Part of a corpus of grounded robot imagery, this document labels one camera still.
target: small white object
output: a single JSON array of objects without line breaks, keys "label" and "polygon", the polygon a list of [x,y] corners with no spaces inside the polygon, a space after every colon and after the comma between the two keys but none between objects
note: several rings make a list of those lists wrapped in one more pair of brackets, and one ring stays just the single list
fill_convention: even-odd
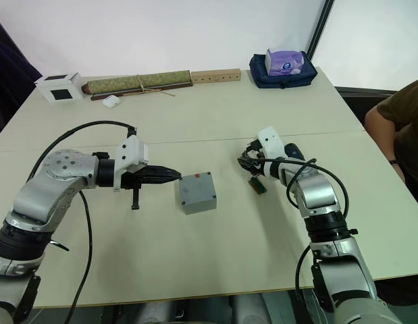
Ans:
[{"label": "small white object", "polygon": [[82,83],[78,73],[43,76],[35,82],[36,87],[50,103],[83,99]]},{"label": "small white object", "polygon": [[119,192],[122,174],[137,172],[149,163],[149,145],[136,135],[129,136],[115,150],[113,191]]},{"label": "small white object", "polygon": [[[257,133],[257,138],[263,147],[264,157],[266,159],[276,159],[278,157],[286,158],[284,143],[281,141],[279,134],[273,127],[267,127]],[[264,174],[270,174],[271,163],[264,163]]]},{"label": "small white object", "polygon": [[113,108],[117,106],[119,103],[120,99],[113,94],[102,100],[102,104],[108,108]]}]

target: small white box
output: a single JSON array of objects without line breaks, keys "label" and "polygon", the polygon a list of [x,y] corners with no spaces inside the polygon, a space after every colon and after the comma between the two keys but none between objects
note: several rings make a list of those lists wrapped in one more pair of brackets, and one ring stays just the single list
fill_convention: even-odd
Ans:
[{"label": "small white box", "polygon": [[113,108],[117,106],[119,103],[120,103],[120,99],[118,99],[113,94],[102,100],[102,104],[108,108]]},{"label": "small white box", "polygon": [[82,81],[78,73],[43,76],[35,84],[50,103],[84,98],[81,90]]}]

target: wooden block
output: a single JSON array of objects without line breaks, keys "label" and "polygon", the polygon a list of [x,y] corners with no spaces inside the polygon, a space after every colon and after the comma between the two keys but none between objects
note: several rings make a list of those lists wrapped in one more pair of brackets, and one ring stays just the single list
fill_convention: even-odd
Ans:
[{"label": "wooden block", "polygon": [[193,83],[240,81],[241,76],[240,69],[196,71],[190,73],[190,78]]}]

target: gray plastic box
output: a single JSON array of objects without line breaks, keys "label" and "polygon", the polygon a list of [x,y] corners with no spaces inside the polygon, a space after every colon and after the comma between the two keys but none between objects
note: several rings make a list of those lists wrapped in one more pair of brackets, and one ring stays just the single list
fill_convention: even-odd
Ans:
[{"label": "gray plastic box", "polygon": [[179,180],[179,187],[186,214],[216,208],[215,185],[210,172],[187,175]]}]

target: tissue box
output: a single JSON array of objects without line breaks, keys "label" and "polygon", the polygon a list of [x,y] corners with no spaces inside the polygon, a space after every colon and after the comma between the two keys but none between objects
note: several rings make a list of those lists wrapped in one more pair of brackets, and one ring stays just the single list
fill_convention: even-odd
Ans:
[{"label": "tissue box", "polygon": [[50,103],[83,99],[82,81],[78,73],[43,76],[35,84]]},{"label": "tissue box", "polygon": [[289,76],[299,74],[303,67],[303,55],[296,51],[271,51],[265,55],[268,76]]}]

